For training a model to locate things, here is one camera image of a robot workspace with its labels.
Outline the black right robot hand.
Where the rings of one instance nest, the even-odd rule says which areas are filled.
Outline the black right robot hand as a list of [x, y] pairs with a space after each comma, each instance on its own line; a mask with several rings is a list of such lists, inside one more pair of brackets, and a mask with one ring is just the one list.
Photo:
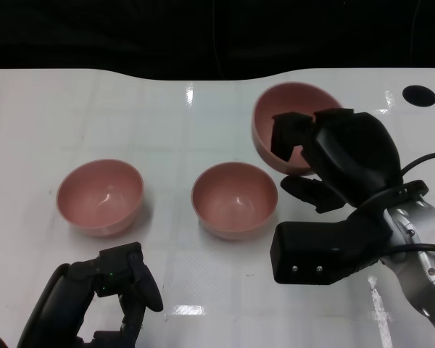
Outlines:
[[403, 183], [397, 148], [385, 126], [367, 112], [327, 109], [313, 116], [286, 112], [273, 116], [270, 150], [288, 160], [295, 147], [317, 179], [289, 175], [281, 188], [322, 214]]

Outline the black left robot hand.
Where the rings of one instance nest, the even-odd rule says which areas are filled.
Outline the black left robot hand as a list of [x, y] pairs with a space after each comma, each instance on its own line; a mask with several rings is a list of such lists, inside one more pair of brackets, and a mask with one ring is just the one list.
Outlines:
[[[78, 337], [95, 296], [116, 296], [124, 317], [118, 331]], [[134, 347], [146, 310], [162, 297], [138, 242], [100, 251], [95, 259], [60, 265], [52, 274], [18, 342], [19, 347]]]

